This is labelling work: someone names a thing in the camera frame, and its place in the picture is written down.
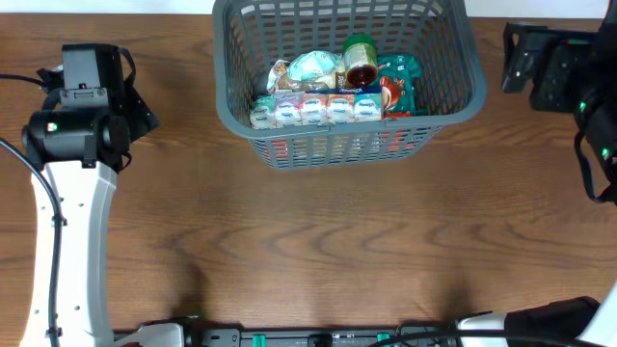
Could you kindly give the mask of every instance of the basket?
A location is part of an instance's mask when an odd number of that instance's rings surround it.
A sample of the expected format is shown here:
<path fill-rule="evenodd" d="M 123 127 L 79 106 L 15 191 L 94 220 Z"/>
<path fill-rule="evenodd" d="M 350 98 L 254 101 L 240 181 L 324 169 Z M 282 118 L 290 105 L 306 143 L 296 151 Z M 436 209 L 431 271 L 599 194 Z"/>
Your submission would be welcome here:
<path fill-rule="evenodd" d="M 486 99 L 464 0 L 216 0 L 213 19 L 219 118 L 276 169 L 408 157 L 444 125 L 471 119 Z M 251 128 L 255 86 L 277 59 L 315 49 L 341 53 L 358 33 L 375 39 L 378 55 L 416 57 L 422 66 L 416 108 L 429 116 Z"/>

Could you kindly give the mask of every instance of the wood grain surface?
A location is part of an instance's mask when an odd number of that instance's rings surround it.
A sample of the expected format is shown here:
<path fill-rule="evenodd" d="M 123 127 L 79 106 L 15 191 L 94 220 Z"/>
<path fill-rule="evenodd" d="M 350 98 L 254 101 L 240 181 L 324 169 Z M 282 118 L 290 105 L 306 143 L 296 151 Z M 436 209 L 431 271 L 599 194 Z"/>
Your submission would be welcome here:
<path fill-rule="evenodd" d="M 602 300 L 617 277 L 617 209 L 584 195 L 573 118 L 501 93 L 504 24 L 472 21 L 489 86 L 473 120 L 403 161 L 320 170 L 269 169 L 219 122 L 210 16 L 2 14 L 0 71 L 34 76 L 61 62 L 63 43 L 134 56 L 162 126 L 133 145 L 118 179 L 115 329 L 186 313 L 253 328 L 395 325 Z M 0 82 L 0 136 L 19 143 L 42 101 L 30 84 Z M 0 167 L 0 344 L 14 346 L 32 292 L 35 202 L 4 151 Z"/>

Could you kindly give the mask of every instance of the green lid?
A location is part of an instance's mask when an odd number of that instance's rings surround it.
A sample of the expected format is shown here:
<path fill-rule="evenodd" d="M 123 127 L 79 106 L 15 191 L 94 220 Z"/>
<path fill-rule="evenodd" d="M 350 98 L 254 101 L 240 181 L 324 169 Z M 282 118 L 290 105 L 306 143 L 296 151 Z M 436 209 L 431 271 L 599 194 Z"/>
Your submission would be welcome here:
<path fill-rule="evenodd" d="M 356 34 L 356 35 L 350 36 L 349 38 L 347 38 L 347 40 L 345 40 L 345 43 L 343 44 L 343 53 L 347 50 L 347 48 L 351 47 L 352 45 L 356 43 L 367 43 L 375 47 L 375 40 L 373 40 L 373 38 L 370 37 L 370 35 Z"/>

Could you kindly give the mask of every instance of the white background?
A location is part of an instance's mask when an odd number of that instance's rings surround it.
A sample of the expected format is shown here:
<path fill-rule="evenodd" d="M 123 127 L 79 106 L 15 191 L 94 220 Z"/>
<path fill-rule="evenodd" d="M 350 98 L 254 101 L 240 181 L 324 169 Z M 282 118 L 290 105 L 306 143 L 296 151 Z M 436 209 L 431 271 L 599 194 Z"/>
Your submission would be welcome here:
<path fill-rule="evenodd" d="M 470 16 L 604 18 L 609 0 L 465 0 Z M 212 13 L 214 0 L 0 0 L 0 13 Z"/>

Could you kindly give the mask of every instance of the cable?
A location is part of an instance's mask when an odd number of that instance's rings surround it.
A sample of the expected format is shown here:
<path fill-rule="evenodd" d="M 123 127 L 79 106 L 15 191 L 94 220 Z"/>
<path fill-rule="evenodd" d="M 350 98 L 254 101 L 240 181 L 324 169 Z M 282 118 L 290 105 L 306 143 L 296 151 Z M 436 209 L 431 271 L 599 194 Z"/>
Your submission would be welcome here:
<path fill-rule="evenodd" d="M 0 73 L 0 79 L 12 79 L 12 80 L 15 80 L 15 81 L 30 82 L 30 83 L 34 83 L 36 85 L 39 85 L 39 87 L 45 87 L 45 83 L 43 81 L 38 80 L 36 78 L 32 78 L 32 77 Z"/>
<path fill-rule="evenodd" d="M 367 347 L 382 347 L 395 343 L 425 338 L 461 338 L 461 337 L 501 337 L 528 342 L 543 342 L 549 345 L 570 346 L 570 347 L 601 347 L 595 343 L 581 341 L 573 338 L 556 336 L 544 333 L 512 333 L 496 330 L 466 330 L 466 331 L 447 331 L 447 332 L 426 332 L 403 334 L 397 337 L 381 340 L 368 345 Z"/>
<path fill-rule="evenodd" d="M 57 327 L 57 317 L 56 317 L 56 293 L 58 291 L 58 263 L 60 261 L 60 241 L 62 236 L 62 226 L 65 222 L 65 219 L 62 216 L 62 208 L 58 198 L 54 194 L 51 185 L 45 179 L 45 177 L 35 168 L 34 164 L 23 155 L 19 149 L 15 148 L 5 139 L 0 138 L 0 145 L 6 148 L 10 153 L 17 157 L 30 171 L 32 174 L 39 180 L 40 184 L 47 193 L 49 200 L 51 201 L 51 206 L 54 211 L 54 216 L 52 218 L 54 222 L 54 244 L 53 244 L 53 254 L 51 256 L 51 276 L 49 278 L 49 300 L 48 300 L 48 322 L 49 322 L 49 330 L 47 331 L 47 336 L 49 336 L 49 341 L 51 342 L 52 347 L 59 347 L 60 343 L 58 341 L 59 331 Z"/>

